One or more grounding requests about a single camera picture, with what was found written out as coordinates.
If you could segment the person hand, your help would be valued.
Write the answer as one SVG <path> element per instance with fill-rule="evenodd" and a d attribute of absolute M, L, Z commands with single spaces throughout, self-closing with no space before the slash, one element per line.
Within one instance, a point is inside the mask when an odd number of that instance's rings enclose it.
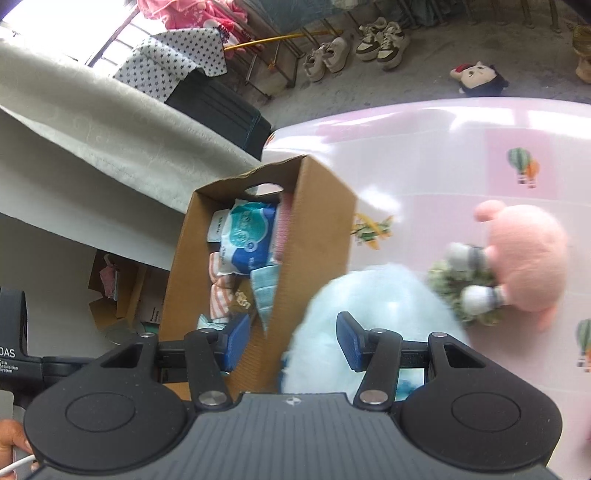
<path fill-rule="evenodd" d="M 22 424 L 13 419 L 0 421 L 0 467 L 4 468 L 13 462 L 13 450 L 20 449 L 28 455 L 32 454 L 31 445 L 25 435 Z"/>

